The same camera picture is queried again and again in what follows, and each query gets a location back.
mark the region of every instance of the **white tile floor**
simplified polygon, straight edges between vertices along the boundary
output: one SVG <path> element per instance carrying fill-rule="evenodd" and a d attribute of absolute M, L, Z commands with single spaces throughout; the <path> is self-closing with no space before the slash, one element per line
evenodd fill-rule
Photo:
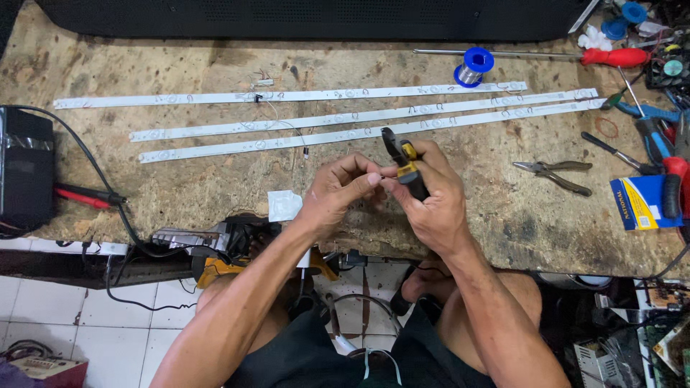
<path fill-rule="evenodd" d="M 372 263 L 343 272 L 336 282 L 314 278 L 322 295 L 369 293 L 390 300 L 407 266 Z M 362 284 L 366 274 L 368 289 Z M 195 290 L 194 281 L 183 280 Z M 17 340 L 34 339 L 53 348 L 64 358 L 89 360 L 85 387 L 146 388 L 177 334 L 194 316 L 194 309 L 164 309 L 151 314 L 141 307 L 115 302 L 105 291 L 62 284 L 0 276 L 0 349 Z M 156 307 L 192 304 L 201 290 L 184 291 L 178 281 L 122 287 L 115 296 Z M 390 349 L 395 340 L 393 325 L 374 304 L 368 324 L 362 322 L 361 300 L 337 303 L 343 333 L 351 334 L 356 346 Z M 326 327 L 331 332 L 330 324 Z"/>

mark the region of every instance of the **hand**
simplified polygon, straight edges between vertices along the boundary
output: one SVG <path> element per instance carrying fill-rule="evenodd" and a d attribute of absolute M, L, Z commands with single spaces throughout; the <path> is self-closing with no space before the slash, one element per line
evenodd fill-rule
<path fill-rule="evenodd" d="M 381 186 L 393 194 L 407 213 L 417 237 L 432 251 L 447 259 L 471 242 L 465 215 L 465 194 L 460 176 L 455 173 L 435 142 L 416 140 L 412 145 L 422 160 L 415 162 L 430 197 L 415 199 L 395 177 L 395 167 L 381 169 Z"/>
<path fill-rule="evenodd" d="M 304 196 L 293 222 L 305 225 L 316 241 L 326 239 L 343 220 L 348 205 L 359 198 L 383 208 L 386 192 L 379 186 L 381 167 L 354 153 L 322 166 Z"/>

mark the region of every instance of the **solder wire spool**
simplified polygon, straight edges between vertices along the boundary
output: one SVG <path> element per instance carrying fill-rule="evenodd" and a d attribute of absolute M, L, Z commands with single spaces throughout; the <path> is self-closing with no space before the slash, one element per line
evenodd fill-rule
<path fill-rule="evenodd" d="M 476 88 L 482 83 L 484 73 L 493 68 L 493 55 L 481 47 L 473 47 L 465 52 L 464 63 L 453 73 L 458 85 Z"/>

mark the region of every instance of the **man's right hand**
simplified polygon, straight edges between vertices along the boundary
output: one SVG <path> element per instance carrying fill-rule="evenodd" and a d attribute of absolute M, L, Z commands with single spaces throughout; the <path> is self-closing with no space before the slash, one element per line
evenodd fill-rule
<path fill-rule="evenodd" d="M 402 205 L 417 237 L 441 258 L 448 259 L 471 244 L 465 216 L 465 194 L 460 176 L 453 170 L 435 142 L 412 141 L 415 162 L 422 174 L 430 197 L 423 202 L 415 199 L 407 187 L 393 179 L 396 167 L 382 168 L 381 186 Z"/>

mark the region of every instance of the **led backlight strip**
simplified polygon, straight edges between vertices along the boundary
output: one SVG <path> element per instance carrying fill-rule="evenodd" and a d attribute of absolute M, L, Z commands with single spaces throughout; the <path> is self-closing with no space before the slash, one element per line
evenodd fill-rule
<path fill-rule="evenodd" d="M 354 99 L 378 97 L 405 97 L 422 95 L 456 95 L 464 93 L 517 92 L 527 90 L 524 82 L 510 81 L 496 84 L 481 84 L 476 88 L 460 85 L 405 86 L 399 88 L 314 90 L 304 92 L 246 92 L 209 93 L 200 95 L 153 95 L 123 97 L 80 97 L 56 99 L 55 109 L 104 108 L 107 106 L 145 106 L 172 104 L 221 104 L 230 102 L 261 101 L 313 101 L 327 99 Z"/>
<path fill-rule="evenodd" d="M 444 119 L 424 120 L 407 124 L 394 124 L 388 126 L 396 134 L 421 132 L 423 130 L 433 130 L 439 128 L 451 128 L 473 124 L 485 124 L 491 122 L 503 122 L 512 119 L 525 117 L 557 115 L 559 113 L 579 112 L 581 110 L 599 109 L 606 99 L 590 99 L 587 101 L 577 101 L 567 104 L 541 105 L 528 108 L 517 108 L 503 110 L 500 112 L 480 113 L 477 115 L 466 115 L 448 117 Z M 188 159 L 191 157 L 226 155 L 233 153 L 245 153 L 251 151 L 273 150 L 277 148 L 292 148 L 301 146 L 312 146 L 315 144 L 325 144 L 334 142 L 345 142 L 356 139 L 367 139 L 381 136 L 381 129 L 384 126 L 373 128 L 361 128 L 353 130 L 341 130 L 331 133 L 318 133 L 314 135 L 304 135 L 302 137 L 281 137 L 278 139 L 267 139 L 250 142 L 237 142 L 229 144 L 218 144 L 214 146 L 200 146 L 190 148 L 180 148 L 164 151 L 153 151 L 139 154 L 141 163 L 162 162 L 165 160 Z"/>
<path fill-rule="evenodd" d="M 300 117 L 297 119 L 283 119 L 277 121 L 266 120 L 261 122 L 241 122 L 233 124 L 141 130 L 130 133 L 130 141 L 146 142 L 150 140 L 179 139 L 182 137 L 225 135 L 229 133 L 258 132 L 263 130 L 305 128 L 312 126 L 329 126 L 334 124 L 371 122 L 375 120 L 397 119 L 400 117 L 434 115 L 436 113 L 464 112 L 467 110 L 499 108 L 516 105 L 543 104 L 547 102 L 587 99 L 594 97 L 598 97 L 596 89 L 577 89 L 567 92 L 542 93 L 539 95 L 514 95 L 501 98 L 494 97 L 491 99 L 481 99 L 477 101 L 461 101 L 445 104 L 438 103 L 436 105 L 417 105 L 397 109 L 338 113 L 336 115 Z"/>

